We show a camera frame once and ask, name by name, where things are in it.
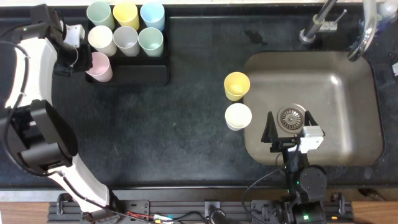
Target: white wall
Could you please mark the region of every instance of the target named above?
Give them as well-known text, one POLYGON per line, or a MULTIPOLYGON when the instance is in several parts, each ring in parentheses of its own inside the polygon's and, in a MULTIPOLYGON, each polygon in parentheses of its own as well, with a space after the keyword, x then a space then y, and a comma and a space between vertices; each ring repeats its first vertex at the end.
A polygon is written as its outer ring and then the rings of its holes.
MULTIPOLYGON (((0 0, 0 6, 35 6, 46 3, 49 6, 87 6, 98 0, 0 0)), ((115 4, 121 0, 106 0, 115 4)), ((154 0, 132 0, 144 4, 154 0)), ((255 4, 255 3, 322 3, 326 0, 157 0, 162 4, 255 4)), ((362 2, 362 0, 339 0, 339 2, 362 2)))

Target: sink drain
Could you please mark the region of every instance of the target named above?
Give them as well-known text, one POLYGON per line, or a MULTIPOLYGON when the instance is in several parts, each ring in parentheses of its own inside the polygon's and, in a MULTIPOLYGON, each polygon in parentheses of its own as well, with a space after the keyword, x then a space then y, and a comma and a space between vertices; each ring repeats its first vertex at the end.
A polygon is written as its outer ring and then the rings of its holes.
POLYGON ((304 124, 305 109, 297 104, 287 105, 278 112, 279 126, 288 133, 298 133, 304 124))

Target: sink basin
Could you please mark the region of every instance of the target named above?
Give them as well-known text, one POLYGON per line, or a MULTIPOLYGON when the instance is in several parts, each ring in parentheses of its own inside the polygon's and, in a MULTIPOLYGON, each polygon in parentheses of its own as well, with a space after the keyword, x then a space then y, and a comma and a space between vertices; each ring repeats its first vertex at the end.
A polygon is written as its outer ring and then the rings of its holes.
POLYGON ((279 137, 291 137, 300 131, 305 110, 326 134, 319 149, 308 152, 311 164, 361 166, 380 157, 384 143, 373 71, 364 58, 350 62, 347 55, 264 52, 249 58, 245 70, 251 87, 243 102, 252 121, 244 139, 253 159, 275 164, 271 144, 261 142, 269 111, 279 137))

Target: chrome faucet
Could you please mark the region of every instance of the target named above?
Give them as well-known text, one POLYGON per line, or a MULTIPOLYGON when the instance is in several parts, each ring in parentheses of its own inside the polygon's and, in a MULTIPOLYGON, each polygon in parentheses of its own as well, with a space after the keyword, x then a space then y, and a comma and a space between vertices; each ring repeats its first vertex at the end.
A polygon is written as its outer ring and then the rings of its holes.
MULTIPOLYGON (((301 30, 300 40, 310 44, 315 40, 317 32, 334 32, 337 30, 337 22, 345 14, 346 10, 334 22, 327 22, 325 18, 337 0, 328 0, 321 8, 319 14, 312 17, 312 21, 307 29, 301 30)), ((348 54, 348 60, 354 62, 365 53, 373 39, 377 26, 377 7, 376 0, 363 0, 364 29, 358 45, 348 54)))

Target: faucet base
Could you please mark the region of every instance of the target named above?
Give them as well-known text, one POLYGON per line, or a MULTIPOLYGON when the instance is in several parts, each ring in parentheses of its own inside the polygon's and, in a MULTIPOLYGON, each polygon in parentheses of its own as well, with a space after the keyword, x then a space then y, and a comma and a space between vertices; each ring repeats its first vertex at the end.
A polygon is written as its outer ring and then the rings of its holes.
POLYGON ((304 30, 305 29, 302 29, 300 31, 300 40, 302 41, 302 43, 303 44, 311 44, 311 43, 313 43, 314 40, 315 40, 315 35, 313 37, 311 37, 311 38, 305 37, 304 36, 304 30))

